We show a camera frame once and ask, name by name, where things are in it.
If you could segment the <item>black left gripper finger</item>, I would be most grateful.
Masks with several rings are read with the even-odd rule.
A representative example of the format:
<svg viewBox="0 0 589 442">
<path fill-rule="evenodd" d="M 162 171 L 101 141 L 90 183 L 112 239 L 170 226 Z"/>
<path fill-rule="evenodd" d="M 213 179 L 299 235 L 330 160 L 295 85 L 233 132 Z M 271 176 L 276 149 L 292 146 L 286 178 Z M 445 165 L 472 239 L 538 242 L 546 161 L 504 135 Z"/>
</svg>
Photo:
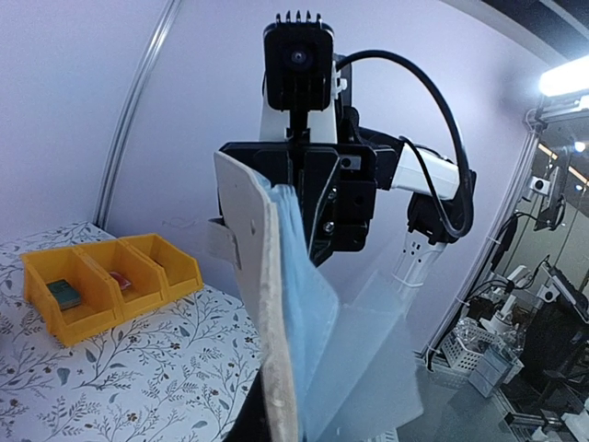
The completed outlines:
<svg viewBox="0 0 589 442">
<path fill-rule="evenodd" d="M 259 371 L 224 442 L 271 442 L 270 425 Z"/>
</svg>

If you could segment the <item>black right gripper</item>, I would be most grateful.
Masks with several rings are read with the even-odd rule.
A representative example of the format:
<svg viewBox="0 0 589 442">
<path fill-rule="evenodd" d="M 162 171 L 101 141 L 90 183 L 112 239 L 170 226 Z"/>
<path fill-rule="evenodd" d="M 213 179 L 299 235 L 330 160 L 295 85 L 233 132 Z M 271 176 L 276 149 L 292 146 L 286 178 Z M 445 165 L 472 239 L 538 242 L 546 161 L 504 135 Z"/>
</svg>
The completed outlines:
<svg viewBox="0 0 589 442">
<path fill-rule="evenodd" d="M 220 151 L 272 185 L 294 187 L 315 265 L 364 248 L 376 192 L 391 189 L 398 165 L 390 145 L 231 142 Z"/>
</svg>

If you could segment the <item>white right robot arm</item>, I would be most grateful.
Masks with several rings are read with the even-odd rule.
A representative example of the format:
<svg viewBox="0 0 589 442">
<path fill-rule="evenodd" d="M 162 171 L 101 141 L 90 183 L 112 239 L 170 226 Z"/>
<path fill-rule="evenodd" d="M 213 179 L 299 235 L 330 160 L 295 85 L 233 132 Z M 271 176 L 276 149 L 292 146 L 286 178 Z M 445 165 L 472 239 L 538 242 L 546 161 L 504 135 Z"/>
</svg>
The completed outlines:
<svg viewBox="0 0 589 442">
<path fill-rule="evenodd" d="M 448 126 L 454 160 L 361 126 L 345 92 L 352 63 L 371 58 L 398 64 L 422 82 Z M 386 51 L 337 58 L 298 47 L 284 57 L 267 56 L 262 95 L 260 140 L 223 145 L 216 163 L 234 164 L 294 191 L 312 263 L 364 247 L 381 190 L 411 192 L 408 229 L 432 245 L 453 243 L 471 229 L 476 175 L 445 98 L 417 65 Z"/>
</svg>

